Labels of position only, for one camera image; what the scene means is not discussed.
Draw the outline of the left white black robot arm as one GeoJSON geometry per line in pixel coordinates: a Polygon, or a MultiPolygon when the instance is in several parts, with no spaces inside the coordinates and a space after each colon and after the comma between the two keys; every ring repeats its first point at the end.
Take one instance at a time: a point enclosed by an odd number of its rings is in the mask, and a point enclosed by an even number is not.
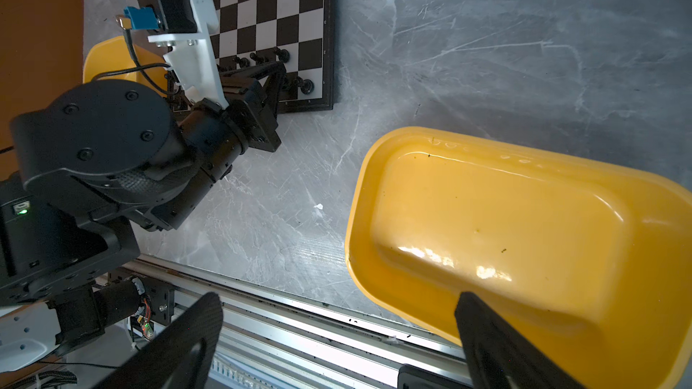
{"type": "Polygon", "coordinates": [[[248,149],[280,144],[277,61],[220,74],[221,99],[177,121],[142,84],[98,75],[14,118],[19,169],[1,184],[1,369],[95,340],[121,320],[165,313],[146,284],[95,280],[138,258],[133,226],[173,230],[248,149]]]}

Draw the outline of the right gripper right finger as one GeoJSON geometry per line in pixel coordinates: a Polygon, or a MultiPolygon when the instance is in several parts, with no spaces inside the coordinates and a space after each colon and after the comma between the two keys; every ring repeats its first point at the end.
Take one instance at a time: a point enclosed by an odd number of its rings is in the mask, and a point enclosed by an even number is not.
{"type": "Polygon", "coordinates": [[[454,317],[475,388],[582,387],[474,293],[461,293],[454,317]]]}

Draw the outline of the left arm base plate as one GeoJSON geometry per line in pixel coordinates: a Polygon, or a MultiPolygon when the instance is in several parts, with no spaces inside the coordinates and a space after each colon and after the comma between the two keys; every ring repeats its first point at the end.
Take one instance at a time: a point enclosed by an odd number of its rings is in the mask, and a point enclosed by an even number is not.
{"type": "Polygon", "coordinates": [[[140,304],[129,318],[129,326],[135,334],[150,340],[156,329],[171,323],[176,289],[172,284],[153,277],[133,277],[132,281],[140,295],[140,304]]]}

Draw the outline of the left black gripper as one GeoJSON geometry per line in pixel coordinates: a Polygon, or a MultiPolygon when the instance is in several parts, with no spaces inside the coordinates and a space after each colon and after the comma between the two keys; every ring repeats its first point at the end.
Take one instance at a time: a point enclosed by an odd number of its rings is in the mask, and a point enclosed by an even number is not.
{"type": "Polygon", "coordinates": [[[227,106],[204,99],[186,115],[176,113],[174,119],[187,149],[182,160],[174,162],[175,182],[187,184],[201,173],[216,183],[248,149],[276,151],[281,144],[277,133],[279,93],[286,76],[284,64],[277,61],[221,72],[227,106]]]}

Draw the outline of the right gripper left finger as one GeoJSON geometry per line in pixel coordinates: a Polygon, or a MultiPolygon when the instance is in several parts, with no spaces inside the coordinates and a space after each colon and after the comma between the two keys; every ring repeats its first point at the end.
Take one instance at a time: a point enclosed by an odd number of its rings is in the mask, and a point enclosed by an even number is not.
{"type": "Polygon", "coordinates": [[[219,295],[207,293],[97,388],[203,388],[223,327],[219,295]]]}

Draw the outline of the black white chessboard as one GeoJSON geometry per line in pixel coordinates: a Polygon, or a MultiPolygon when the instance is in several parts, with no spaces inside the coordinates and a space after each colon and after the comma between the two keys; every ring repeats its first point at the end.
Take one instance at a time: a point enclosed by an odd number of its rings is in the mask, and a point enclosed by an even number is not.
{"type": "Polygon", "coordinates": [[[214,57],[224,70],[281,61],[282,113],[333,109],[335,0],[213,0],[214,57]]]}

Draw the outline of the yellow tray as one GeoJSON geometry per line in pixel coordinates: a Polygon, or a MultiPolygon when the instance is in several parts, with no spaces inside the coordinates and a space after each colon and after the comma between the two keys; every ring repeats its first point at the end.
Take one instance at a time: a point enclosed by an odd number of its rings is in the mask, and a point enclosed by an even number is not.
{"type": "Polygon", "coordinates": [[[589,388],[691,357],[691,194],[628,167],[420,127],[364,158],[344,244],[375,304],[446,340],[472,292],[589,388]]]}
{"type": "MultiPolygon", "coordinates": [[[[154,63],[164,63],[162,55],[158,53],[150,52],[149,50],[136,45],[133,45],[133,48],[138,62],[142,66],[154,63]]],[[[124,37],[121,35],[107,41],[102,41],[102,43],[97,44],[88,52],[83,67],[82,83],[89,83],[97,74],[100,73],[127,70],[128,68],[135,68],[136,66],[137,65],[135,65],[130,57],[124,37]]],[[[154,81],[154,83],[156,83],[157,86],[165,89],[166,91],[169,90],[169,79],[166,79],[165,77],[167,75],[165,68],[150,68],[144,72],[146,72],[146,74],[152,81],[154,81]]],[[[122,79],[132,81],[154,89],[159,95],[167,97],[164,92],[161,92],[155,88],[155,86],[153,86],[139,71],[120,76],[104,77],[104,79],[122,79]]]]}

